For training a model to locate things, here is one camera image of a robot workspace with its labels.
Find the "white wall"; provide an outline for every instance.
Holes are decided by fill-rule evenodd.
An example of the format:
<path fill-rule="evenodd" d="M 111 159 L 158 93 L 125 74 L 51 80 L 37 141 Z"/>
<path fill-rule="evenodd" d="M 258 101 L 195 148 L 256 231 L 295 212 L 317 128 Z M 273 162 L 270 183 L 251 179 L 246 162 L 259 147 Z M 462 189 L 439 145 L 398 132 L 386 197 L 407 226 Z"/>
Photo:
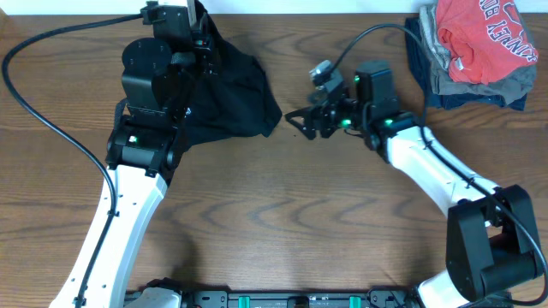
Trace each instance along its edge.
<path fill-rule="evenodd" d="M 146 0 L 0 0 L 8 15 L 135 14 Z M 202 0 L 212 14 L 418 12 L 436 0 Z M 548 13 L 548 0 L 515 0 L 522 13 Z"/>

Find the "wood grain surface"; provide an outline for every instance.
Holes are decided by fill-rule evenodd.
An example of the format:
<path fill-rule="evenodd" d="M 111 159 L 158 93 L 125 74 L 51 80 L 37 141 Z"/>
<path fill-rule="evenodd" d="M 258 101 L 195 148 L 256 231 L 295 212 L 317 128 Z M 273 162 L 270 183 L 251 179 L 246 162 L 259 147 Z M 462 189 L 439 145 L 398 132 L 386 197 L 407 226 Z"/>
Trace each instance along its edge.
<path fill-rule="evenodd" d="M 363 29 L 407 15 L 216 15 L 222 35 L 255 55 L 284 113 L 307 105 L 307 72 L 334 60 Z M 107 16 L 14 16 L 0 56 L 45 30 Z M 429 124 L 462 161 L 533 198 L 548 247 L 547 15 L 525 15 L 540 53 L 525 112 L 469 104 L 432 110 Z M 68 33 L 24 50 L 10 69 L 28 102 L 105 157 L 124 47 L 152 36 L 131 21 Z M 407 109 L 420 88 L 408 71 L 403 35 L 381 30 L 360 42 L 341 69 L 386 59 Z M 95 212 L 102 179 L 72 145 L 24 111 L 0 86 L 0 306 L 44 307 L 57 295 Z M 444 268 L 446 222 L 403 173 L 359 139 L 339 132 L 306 141 L 282 121 L 258 136 L 197 145 L 182 159 L 146 232 L 129 288 L 170 276 L 233 289 L 366 289 L 410 286 Z M 540 294 L 542 281 L 515 290 Z"/>

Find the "folded clothing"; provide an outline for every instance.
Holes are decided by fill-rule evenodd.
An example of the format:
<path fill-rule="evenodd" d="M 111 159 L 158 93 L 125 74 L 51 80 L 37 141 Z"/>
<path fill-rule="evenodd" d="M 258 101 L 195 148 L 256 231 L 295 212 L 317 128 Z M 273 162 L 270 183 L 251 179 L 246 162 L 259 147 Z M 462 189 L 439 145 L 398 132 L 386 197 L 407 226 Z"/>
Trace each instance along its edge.
<path fill-rule="evenodd" d="M 196 15 L 206 9 L 196 2 Z M 188 148 L 230 137 L 268 137 L 282 118 L 265 71 L 257 59 L 225 41 L 209 17 L 220 57 L 218 75 L 199 80 L 185 117 Z"/>
<path fill-rule="evenodd" d="M 539 59 L 513 0 L 439 0 L 436 21 L 454 81 L 487 85 Z"/>
<path fill-rule="evenodd" d="M 431 62 L 430 80 L 432 91 L 440 95 L 472 93 L 479 95 L 500 95 L 506 104 L 522 98 L 533 89 L 537 78 L 535 65 L 518 68 L 506 78 L 489 85 L 454 82 L 447 73 L 450 63 L 450 52 L 438 41 L 438 26 L 436 25 L 436 4 L 420 7 L 420 34 L 427 51 L 426 56 Z M 529 41 L 534 44 L 533 36 L 528 35 L 527 27 L 522 23 Z"/>
<path fill-rule="evenodd" d="M 405 27 L 422 40 L 420 34 L 420 23 L 418 18 L 407 18 L 405 20 Z M 432 85 L 430 79 L 430 65 L 431 62 L 426 58 L 420 46 L 417 45 L 412 38 L 408 35 L 405 37 L 405 44 L 408 53 L 408 65 L 411 70 L 411 74 L 419 83 L 420 88 L 425 95 L 425 104 L 429 107 L 444 108 L 451 110 L 457 107 L 461 107 L 469 102 L 479 102 L 486 104 L 495 104 L 499 107 L 508 106 L 513 110 L 523 111 L 525 109 L 525 103 L 527 101 L 527 94 L 521 98 L 516 99 L 511 104 L 506 104 L 503 96 L 501 95 L 479 95 L 474 93 L 461 93 L 454 95 L 437 95 L 432 92 Z"/>

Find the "green connector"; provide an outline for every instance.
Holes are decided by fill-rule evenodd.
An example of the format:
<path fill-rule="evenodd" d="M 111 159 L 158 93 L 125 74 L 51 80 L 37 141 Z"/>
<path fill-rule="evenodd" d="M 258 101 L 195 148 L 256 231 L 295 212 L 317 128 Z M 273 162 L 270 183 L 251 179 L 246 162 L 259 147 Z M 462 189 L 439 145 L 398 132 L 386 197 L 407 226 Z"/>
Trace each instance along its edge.
<path fill-rule="evenodd" d="M 350 308 L 361 308 L 361 297 L 350 296 Z"/>
<path fill-rule="evenodd" d="M 238 299 L 238 308 L 250 308 L 251 307 L 251 299 L 249 296 L 241 296 Z"/>

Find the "stack of clothes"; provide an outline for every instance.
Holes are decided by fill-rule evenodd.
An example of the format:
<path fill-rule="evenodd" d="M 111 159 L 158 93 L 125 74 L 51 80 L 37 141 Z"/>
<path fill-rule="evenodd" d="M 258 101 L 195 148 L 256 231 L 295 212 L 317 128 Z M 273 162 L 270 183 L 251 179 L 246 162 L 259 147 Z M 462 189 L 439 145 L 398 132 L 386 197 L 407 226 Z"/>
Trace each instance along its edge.
<path fill-rule="evenodd" d="M 539 53 L 513 0 L 439 0 L 405 27 L 422 43 L 406 35 L 409 68 L 428 106 L 525 109 Z"/>

